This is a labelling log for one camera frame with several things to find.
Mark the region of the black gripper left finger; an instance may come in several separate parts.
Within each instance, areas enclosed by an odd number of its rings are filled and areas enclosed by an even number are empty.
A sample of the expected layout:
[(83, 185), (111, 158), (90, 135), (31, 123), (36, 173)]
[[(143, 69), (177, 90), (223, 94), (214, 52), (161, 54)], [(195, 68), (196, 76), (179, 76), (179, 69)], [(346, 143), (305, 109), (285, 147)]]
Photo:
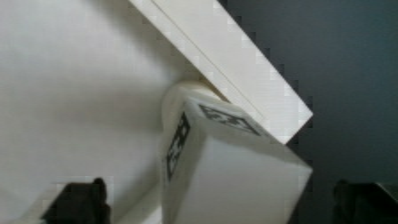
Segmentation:
[(70, 183), (42, 216), (47, 224), (111, 224), (107, 184), (102, 178), (91, 183)]

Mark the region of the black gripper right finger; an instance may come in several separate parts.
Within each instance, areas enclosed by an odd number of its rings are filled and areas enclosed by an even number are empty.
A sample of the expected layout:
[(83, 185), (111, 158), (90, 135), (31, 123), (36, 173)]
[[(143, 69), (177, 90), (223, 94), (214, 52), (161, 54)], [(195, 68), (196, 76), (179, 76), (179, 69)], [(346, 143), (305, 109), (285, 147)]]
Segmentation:
[(333, 224), (398, 224), (398, 184), (342, 180), (333, 196)]

